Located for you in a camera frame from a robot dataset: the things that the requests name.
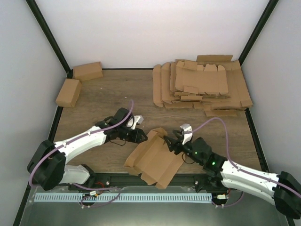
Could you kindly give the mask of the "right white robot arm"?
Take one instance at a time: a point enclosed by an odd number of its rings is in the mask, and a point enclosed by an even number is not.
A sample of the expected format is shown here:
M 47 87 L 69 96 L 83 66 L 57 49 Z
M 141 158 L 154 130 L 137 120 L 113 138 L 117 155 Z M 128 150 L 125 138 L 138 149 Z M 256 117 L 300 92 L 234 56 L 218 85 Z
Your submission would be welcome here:
M 290 173 L 268 173 L 245 167 L 214 153 L 201 137 L 193 141 L 182 130 L 173 133 L 175 138 L 163 137 L 169 151 L 176 155 L 183 153 L 202 166 L 213 189 L 240 190 L 269 202 L 288 218 L 301 218 L 301 185 Z

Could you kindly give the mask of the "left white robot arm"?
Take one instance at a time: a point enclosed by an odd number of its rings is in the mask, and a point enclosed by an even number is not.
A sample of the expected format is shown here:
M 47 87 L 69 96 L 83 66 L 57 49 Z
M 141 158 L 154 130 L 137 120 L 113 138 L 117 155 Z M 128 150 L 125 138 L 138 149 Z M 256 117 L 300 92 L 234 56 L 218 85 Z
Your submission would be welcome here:
M 131 110 L 120 108 L 114 116 L 97 122 L 74 137 L 55 143 L 48 139 L 41 142 L 27 166 L 29 184 L 39 185 L 45 191 L 61 184 L 91 191 L 96 185 L 95 172 L 85 164 L 73 166 L 68 163 L 85 151 L 115 139 L 135 144 L 147 141 L 144 131 L 137 128 L 142 122 L 141 115 L 133 115 Z

